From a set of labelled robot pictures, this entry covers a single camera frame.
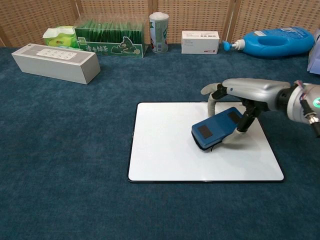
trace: blue detergent bottle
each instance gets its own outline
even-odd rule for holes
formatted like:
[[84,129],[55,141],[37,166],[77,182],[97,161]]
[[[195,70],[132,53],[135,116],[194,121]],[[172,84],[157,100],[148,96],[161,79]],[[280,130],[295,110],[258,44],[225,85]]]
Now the blue detergent bottle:
[[242,50],[264,58],[276,58],[308,52],[314,45],[313,35],[302,27],[293,26],[253,31],[231,44],[223,41],[223,48]]

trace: white board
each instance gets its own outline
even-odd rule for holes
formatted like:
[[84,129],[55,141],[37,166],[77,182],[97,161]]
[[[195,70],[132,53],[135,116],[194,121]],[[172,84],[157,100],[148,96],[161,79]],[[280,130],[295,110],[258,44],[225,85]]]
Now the white board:
[[[218,102],[216,113],[240,102]],[[241,142],[203,151],[191,127],[208,118],[206,102],[142,102],[137,106],[131,182],[282,181],[284,175],[256,119]]]

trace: woven screen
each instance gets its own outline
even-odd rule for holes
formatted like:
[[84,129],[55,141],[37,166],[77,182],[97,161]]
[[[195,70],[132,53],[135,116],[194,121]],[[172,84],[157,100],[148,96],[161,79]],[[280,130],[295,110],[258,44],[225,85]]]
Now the woven screen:
[[44,44],[47,28],[73,25],[77,19],[72,0],[0,0],[0,25],[13,47]]
[[169,15],[168,43],[181,43],[182,31],[218,31],[220,39],[229,0],[158,0],[157,10]]
[[150,43],[148,0],[80,0],[85,14],[137,14],[145,17],[144,42]]
[[229,40],[256,30],[293,26],[313,34],[320,26],[320,0],[241,0]]

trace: medicine box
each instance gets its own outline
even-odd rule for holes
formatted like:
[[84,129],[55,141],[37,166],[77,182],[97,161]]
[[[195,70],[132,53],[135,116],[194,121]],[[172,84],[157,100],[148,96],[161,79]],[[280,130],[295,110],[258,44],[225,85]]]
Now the medicine box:
[[100,66],[94,52],[29,43],[12,53],[22,72],[88,84]]
[[217,31],[182,31],[182,54],[217,54],[219,47]]

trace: teal carpet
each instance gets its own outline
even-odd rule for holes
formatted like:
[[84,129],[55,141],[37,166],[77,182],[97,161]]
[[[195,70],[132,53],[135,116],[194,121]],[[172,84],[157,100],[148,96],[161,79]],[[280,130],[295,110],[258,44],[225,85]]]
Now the teal carpet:
[[282,112],[259,118],[282,183],[127,179],[137,103],[206,101],[202,87],[228,78],[320,84],[307,55],[170,45],[142,59],[101,56],[101,73],[82,85],[22,73],[15,50],[0,48],[0,239],[319,239],[320,140]]

